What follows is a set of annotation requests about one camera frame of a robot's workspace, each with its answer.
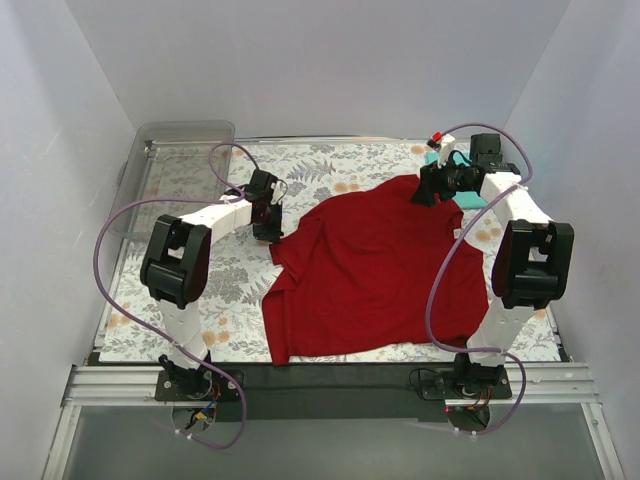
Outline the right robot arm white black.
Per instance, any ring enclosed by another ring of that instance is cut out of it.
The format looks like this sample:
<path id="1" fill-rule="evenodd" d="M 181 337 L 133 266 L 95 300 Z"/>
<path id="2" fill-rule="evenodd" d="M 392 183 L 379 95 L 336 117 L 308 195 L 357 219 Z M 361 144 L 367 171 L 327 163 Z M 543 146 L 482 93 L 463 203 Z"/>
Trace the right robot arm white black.
<path id="1" fill-rule="evenodd" d="M 439 388 L 469 398 L 507 385 L 504 364 L 522 327 L 566 291 L 575 238 L 570 224 L 554 221 L 528 193 L 525 185 L 532 173 L 504 160 L 505 136 L 492 127 L 472 135 L 467 161 L 457 163 L 451 132 L 434 133 L 427 144 L 438 157 L 421 168 L 411 198 L 414 204 L 434 207 L 458 193 L 473 192 L 503 228 L 491 273 L 493 298 L 478 329 L 462 347 L 431 340 L 455 355 Z"/>

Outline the clear plastic bin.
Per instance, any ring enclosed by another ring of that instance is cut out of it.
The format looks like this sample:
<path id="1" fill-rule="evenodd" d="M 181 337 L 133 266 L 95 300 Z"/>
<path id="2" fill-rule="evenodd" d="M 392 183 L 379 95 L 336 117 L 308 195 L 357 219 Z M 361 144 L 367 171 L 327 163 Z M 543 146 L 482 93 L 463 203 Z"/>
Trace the clear plastic bin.
<path id="1" fill-rule="evenodd" d="M 149 240 L 156 219 L 202 207 L 190 199 L 216 200 L 227 189 L 235 126 L 226 120 L 151 122 L 141 126 L 121 168 L 112 206 L 145 200 L 111 224 L 109 232 L 131 241 Z"/>

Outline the red t shirt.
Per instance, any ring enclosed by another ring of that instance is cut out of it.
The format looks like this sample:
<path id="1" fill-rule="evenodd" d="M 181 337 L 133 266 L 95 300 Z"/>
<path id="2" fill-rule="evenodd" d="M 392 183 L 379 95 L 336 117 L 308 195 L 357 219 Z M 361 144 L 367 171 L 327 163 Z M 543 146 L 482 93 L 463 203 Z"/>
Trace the red t shirt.
<path id="1" fill-rule="evenodd" d="M 262 301 L 271 360 L 437 338 L 461 346 L 489 306 L 483 254 L 463 243 L 442 280 L 463 212 L 412 204 L 415 175 L 329 198 L 270 247 L 282 271 Z"/>

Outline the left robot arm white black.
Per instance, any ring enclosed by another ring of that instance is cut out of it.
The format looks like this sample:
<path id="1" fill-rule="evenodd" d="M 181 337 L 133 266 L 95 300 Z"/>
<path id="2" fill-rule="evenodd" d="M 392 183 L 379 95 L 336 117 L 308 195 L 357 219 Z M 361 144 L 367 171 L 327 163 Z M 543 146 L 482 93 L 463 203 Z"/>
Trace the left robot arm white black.
<path id="1" fill-rule="evenodd" d="M 229 189 L 213 204 L 179 217 L 165 214 L 155 222 L 140 279 L 171 338 L 170 353 L 159 363 L 171 384 L 190 399 L 205 398 L 213 386 L 213 373 L 201 365 L 210 352 L 198 309 L 208 282 L 211 246 L 244 226 L 251 226 L 260 241 L 278 242 L 285 193 L 285 181 L 256 169 L 248 184 Z"/>

